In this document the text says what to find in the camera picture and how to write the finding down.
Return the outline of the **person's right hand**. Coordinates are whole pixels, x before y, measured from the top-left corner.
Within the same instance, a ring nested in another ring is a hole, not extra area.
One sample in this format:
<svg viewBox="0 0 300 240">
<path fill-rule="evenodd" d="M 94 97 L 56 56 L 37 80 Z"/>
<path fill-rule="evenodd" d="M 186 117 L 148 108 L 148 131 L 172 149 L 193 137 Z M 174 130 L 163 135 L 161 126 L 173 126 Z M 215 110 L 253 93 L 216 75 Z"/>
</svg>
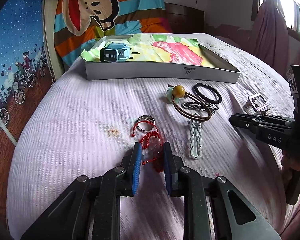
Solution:
<svg viewBox="0 0 300 240">
<path fill-rule="evenodd" d="M 296 160 L 293 157 L 289 157 L 286 152 L 281 160 L 282 165 L 282 180 L 284 184 L 287 184 L 292 179 L 292 170 L 300 171 L 300 160 Z"/>
</svg>

